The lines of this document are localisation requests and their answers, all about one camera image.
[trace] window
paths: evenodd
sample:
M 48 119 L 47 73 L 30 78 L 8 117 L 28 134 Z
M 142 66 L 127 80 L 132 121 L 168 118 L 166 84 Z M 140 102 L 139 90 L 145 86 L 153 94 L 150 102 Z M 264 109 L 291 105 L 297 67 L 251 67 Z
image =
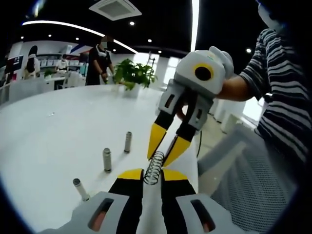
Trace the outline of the window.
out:
M 149 54 L 147 54 L 147 53 L 138 53 L 138 54 L 135 54 L 133 62 L 134 63 L 142 63 L 143 65 L 147 64 L 147 65 L 151 66 L 153 68 L 154 74 L 155 74 L 155 71 L 156 71 L 156 68 L 157 68 L 157 63 L 158 63 L 158 60 L 159 60 L 159 55 L 151 54 L 150 60 L 148 60 L 148 58 L 149 58 Z
M 165 84 L 168 84 L 169 80 L 173 79 L 175 72 L 176 72 L 176 67 L 179 64 L 179 62 L 180 62 L 179 58 L 171 57 L 169 59 L 168 67 L 167 67 L 165 78 L 164 78 Z

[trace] metal cylinder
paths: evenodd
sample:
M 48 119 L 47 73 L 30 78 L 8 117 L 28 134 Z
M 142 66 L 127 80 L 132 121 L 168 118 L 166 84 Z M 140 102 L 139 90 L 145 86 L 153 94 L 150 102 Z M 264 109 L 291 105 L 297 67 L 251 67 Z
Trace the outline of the metal cylinder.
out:
M 125 149 L 124 149 L 124 152 L 127 153 L 127 154 L 130 153 L 131 140 L 132 140 L 132 133 L 131 132 L 127 132 L 127 134 L 126 134 L 126 142 L 125 142 Z
M 111 172 L 112 171 L 112 158 L 111 158 L 111 151 L 109 148 L 105 148 L 103 150 L 103 163 L 104 163 L 104 171 Z
M 87 201 L 90 199 L 90 196 L 87 194 L 87 192 L 85 191 L 80 179 L 75 178 L 73 180 L 73 184 L 76 187 L 78 193 L 81 195 L 81 199 L 82 201 Z

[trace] shelving unit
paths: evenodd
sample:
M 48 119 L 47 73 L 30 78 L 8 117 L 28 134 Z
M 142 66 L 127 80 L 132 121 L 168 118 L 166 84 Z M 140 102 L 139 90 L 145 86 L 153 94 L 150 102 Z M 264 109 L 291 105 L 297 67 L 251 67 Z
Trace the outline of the shelving unit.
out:
M 46 69 L 55 68 L 57 62 L 61 59 L 62 55 L 63 54 L 61 53 L 37 55 L 37 59 L 40 61 L 40 70 L 44 72 Z M 85 63 L 79 62 L 79 55 L 66 54 L 66 59 L 69 63 L 69 70 L 72 71 L 80 70 L 81 67 L 86 65 Z

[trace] striped shirt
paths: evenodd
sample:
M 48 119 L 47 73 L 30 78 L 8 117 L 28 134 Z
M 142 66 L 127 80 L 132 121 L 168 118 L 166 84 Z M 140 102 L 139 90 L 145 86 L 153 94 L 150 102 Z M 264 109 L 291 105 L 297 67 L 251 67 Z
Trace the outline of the striped shirt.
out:
M 258 100 L 272 93 L 255 132 L 282 155 L 305 162 L 312 145 L 312 103 L 307 78 L 290 43 L 273 30 L 263 30 L 240 76 Z

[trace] air conditioning vent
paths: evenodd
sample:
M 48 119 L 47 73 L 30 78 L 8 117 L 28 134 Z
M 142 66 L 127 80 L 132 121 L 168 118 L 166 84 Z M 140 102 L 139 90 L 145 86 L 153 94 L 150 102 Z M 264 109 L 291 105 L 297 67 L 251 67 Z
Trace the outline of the air conditioning vent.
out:
M 128 0 L 102 0 L 89 9 L 112 21 L 142 15 Z

